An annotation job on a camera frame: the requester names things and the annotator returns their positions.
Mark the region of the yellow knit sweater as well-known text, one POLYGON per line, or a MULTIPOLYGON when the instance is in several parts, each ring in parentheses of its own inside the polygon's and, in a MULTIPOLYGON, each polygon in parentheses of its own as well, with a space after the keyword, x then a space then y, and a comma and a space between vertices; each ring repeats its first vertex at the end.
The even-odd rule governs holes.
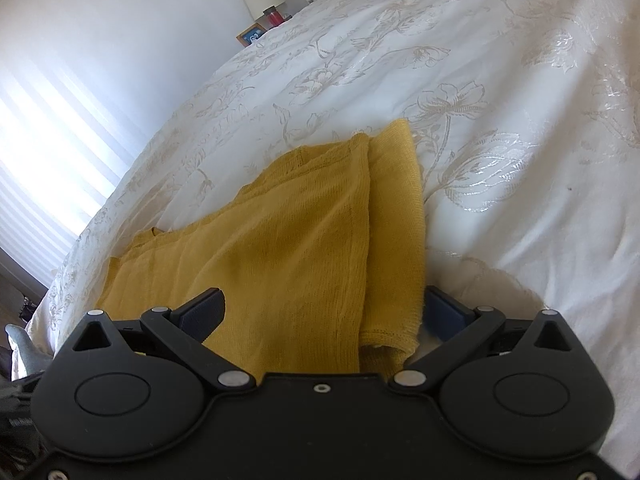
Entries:
POLYGON ((221 210, 139 233, 98 307, 136 318, 216 287, 226 313, 206 346, 250 374, 390 376, 418 346, 424 244, 420 168, 398 119, 296 148, 221 210))

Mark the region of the white floral bedspread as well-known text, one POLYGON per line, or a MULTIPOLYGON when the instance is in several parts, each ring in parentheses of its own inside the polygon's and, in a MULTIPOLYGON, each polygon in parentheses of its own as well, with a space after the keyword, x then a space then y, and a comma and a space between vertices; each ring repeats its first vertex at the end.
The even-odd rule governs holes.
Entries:
POLYGON ((204 217, 303 144, 408 120, 427 277, 570 322, 616 404, 603 458, 639 471, 639 0, 318 0, 152 137, 27 330, 55 351, 107 259, 204 217))

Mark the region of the wooden picture frame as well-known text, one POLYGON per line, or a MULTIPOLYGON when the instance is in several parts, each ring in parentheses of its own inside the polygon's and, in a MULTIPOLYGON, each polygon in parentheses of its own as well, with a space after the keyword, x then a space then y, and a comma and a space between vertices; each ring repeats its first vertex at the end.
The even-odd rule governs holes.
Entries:
POLYGON ((267 32, 264 26, 259 23, 251 24, 249 28, 243 30, 236 36, 236 40, 242 44, 243 47, 248 47, 254 44, 261 36, 264 36, 267 32))

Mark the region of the red bottle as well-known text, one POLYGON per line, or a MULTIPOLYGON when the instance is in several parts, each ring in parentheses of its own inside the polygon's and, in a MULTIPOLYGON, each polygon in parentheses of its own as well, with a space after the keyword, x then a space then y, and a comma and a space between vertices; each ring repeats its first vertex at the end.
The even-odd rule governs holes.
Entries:
POLYGON ((270 6, 264 11, 264 17, 267 19, 272 28, 278 27, 285 22, 283 15, 276 6, 270 6))

